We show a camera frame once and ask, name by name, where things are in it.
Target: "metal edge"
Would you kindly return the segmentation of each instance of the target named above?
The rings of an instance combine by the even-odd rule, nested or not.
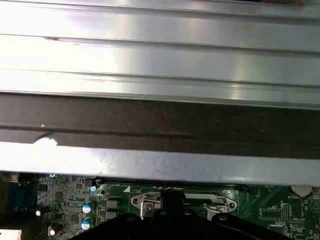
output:
[[[4,0],[10,3],[55,4],[69,6],[97,6],[191,11],[216,14],[236,14],[282,18],[319,19],[320,8],[257,2],[176,1],[176,0]]]
[[[320,160],[0,142],[2,171],[189,183],[320,186]]]
[[[0,92],[319,108],[315,86],[0,70]]]

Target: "microchip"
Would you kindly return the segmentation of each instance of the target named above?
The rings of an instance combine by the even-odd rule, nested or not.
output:
[[[84,185],[86,186],[86,187],[92,187],[92,179],[86,179],[86,180],[84,180]]]
[[[118,207],[118,200],[108,199],[108,201],[106,202],[106,207],[109,209],[116,209]]]
[[[264,221],[280,221],[282,220],[282,210],[281,209],[262,209],[261,219]]]
[[[57,192],[54,194],[54,198],[55,198],[56,200],[62,199],[62,198],[63,198],[62,192],[61,192],[61,191],[57,191]]]
[[[71,215],[70,222],[79,222],[79,215],[76,215],[76,214]]]
[[[117,216],[118,216],[118,212],[117,211],[107,211],[106,212],[106,219],[107,220],[114,219]]]
[[[48,190],[48,185],[40,184],[39,185],[39,192],[46,192]]]

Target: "electrolytic capacitor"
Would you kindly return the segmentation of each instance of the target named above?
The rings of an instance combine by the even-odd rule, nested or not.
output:
[[[88,201],[82,208],[82,211],[85,214],[88,214],[92,211],[92,209],[95,207],[95,204],[92,201]]]
[[[52,229],[49,231],[49,234],[51,236],[54,236],[54,235],[58,234],[62,229],[64,229],[64,226],[62,225],[62,223],[58,223],[58,224],[52,226]]]
[[[86,217],[81,223],[81,228],[83,230],[88,230],[89,228],[92,227],[93,223],[94,223],[94,220],[92,219],[92,217]]]
[[[39,208],[39,209],[37,209],[36,211],[35,211],[35,215],[37,216],[37,217],[40,217],[40,216],[42,216],[42,215],[44,215],[44,214],[47,214],[47,213],[49,213],[50,212],[50,207],[49,206],[43,206],[43,207],[41,207],[41,208]]]

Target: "screw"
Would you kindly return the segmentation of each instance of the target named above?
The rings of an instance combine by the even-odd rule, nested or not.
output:
[[[218,216],[218,219],[221,220],[221,221],[225,221],[225,220],[227,220],[228,218],[227,218],[226,215],[220,215],[220,216]]]
[[[234,202],[231,202],[230,204],[229,204],[229,207],[231,208],[231,209],[234,209],[235,208],[235,203]]]

